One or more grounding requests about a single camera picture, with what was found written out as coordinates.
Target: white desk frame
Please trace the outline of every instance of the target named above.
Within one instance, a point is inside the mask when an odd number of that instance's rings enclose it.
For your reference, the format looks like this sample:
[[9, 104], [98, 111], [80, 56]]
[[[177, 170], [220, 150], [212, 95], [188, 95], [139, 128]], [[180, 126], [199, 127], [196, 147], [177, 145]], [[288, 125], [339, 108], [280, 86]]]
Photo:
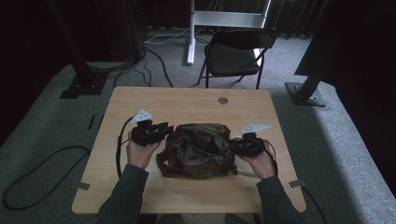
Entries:
[[194, 0], [191, 0], [190, 45], [187, 64], [192, 65], [194, 63], [195, 25], [262, 28], [264, 27], [270, 4], [271, 0], [266, 0], [262, 10], [262, 14], [200, 10], [195, 11]]

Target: chair backrest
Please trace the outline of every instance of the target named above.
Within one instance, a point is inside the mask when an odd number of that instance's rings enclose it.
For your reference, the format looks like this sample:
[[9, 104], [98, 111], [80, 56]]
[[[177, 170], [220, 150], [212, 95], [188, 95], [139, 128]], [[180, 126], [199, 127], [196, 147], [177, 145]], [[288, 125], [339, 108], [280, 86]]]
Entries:
[[272, 28], [221, 30], [215, 33], [210, 44], [222, 44], [235, 49], [270, 49], [277, 39]]

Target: white tag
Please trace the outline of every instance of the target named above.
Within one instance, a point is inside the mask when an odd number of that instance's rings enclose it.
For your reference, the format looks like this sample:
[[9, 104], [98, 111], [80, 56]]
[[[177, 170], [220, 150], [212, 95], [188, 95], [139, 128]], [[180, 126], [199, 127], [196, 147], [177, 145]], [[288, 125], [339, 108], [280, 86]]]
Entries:
[[248, 124], [244, 129], [241, 130], [241, 133], [255, 133], [260, 130], [269, 129], [271, 127], [271, 124]]
[[134, 118], [132, 119], [132, 122], [139, 122], [143, 120], [148, 120], [148, 119], [153, 119], [154, 116], [149, 114], [145, 109], [141, 109], [139, 113], [137, 113]]

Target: black chair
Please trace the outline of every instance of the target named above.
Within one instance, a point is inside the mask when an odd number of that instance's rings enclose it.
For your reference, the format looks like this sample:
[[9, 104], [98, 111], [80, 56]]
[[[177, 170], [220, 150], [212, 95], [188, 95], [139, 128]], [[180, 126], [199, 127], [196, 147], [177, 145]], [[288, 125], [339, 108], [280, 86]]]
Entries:
[[[276, 30], [270, 28], [232, 29], [215, 33], [205, 46], [205, 61], [196, 85], [199, 85], [201, 78], [205, 78], [205, 87], [208, 88], [211, 77], [240, 77], [236, 81], [239, 82], [244, 76], [259, 73], [256, 84], [258, 90], [264, 53], [274, 45], [277, 36]], [[254, 49], [261, 49], [257, 57]]]

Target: table top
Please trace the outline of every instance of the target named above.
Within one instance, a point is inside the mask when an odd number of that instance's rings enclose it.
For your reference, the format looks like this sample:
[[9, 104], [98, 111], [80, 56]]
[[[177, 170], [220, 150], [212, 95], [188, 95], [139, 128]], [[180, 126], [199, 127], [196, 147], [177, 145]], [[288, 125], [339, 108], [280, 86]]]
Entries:
[[[220, 104], [219, 98], [226, 100]], [[276, 111], [268, 91], [117, 87], [111, 96], [101, 128], [82, 183], [88, 190], [78, 189], [73, 211], [96, 214], [110, 196], [118, 181], [116, 169], [117, 139], [124, 122], [144, 108], [154, 115], [153, 122], [169, 122], [175, 127], [185, 123], [221, 123], [230, 130], [230, 136], [241, 135], [240, 130], [250, 123], [266, 123], [272, 127], [256, 132], [267, 139], [276, 150], [279, 179], [298, 211], [306, 208], [300, 188], [291, 188], [289, 182], [297, 179], [290, 154], [280, 128]], [[123, 140], [135, 124], [126, 126]], [[157, 149], [163, 151], [165, 141]], [[162, 176], [155, 154], [146, 169], [149, 172], [143, 194], [142, 214], [164, 213], [261, 213], [262, 204], [251, 167], [239, 158], [235, 164], [241, 175], [228, 175], [206, 180], [168, 178]], [[125, 146], [121, 152], [121, 169], [126, 163]]]

